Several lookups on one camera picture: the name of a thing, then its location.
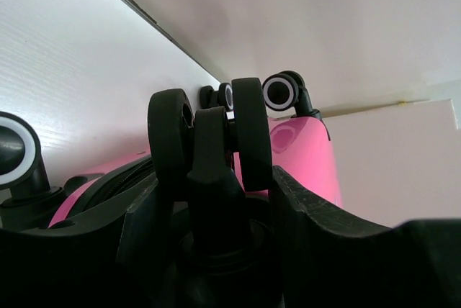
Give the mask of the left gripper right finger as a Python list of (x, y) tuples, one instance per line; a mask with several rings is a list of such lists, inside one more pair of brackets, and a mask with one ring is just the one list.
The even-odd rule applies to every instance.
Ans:
[(279, 166), (269, 192), (287, 307), (458, 307), (460, 221), (385, 227), (299, 184)]

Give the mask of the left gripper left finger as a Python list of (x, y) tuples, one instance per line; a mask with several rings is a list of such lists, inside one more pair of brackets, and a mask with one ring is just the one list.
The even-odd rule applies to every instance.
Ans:
[(49, 229), (1, 229), (2, 307), (154, 307), (156, 177)]

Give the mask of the pink hard-shell suitcase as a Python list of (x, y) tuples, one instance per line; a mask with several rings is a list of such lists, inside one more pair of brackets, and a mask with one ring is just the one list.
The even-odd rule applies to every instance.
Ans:
[(333, 201), (330, 136), (302, 77), (240, 78), (200, 89), (193, 111), (182, 89), (152, 95), (149, 149), (52, 187), (36, 131), (1, 113), (2, 229), (49, 229), (157, 181), (154, 307), (283, 307), (268, 188), (272, 167)]

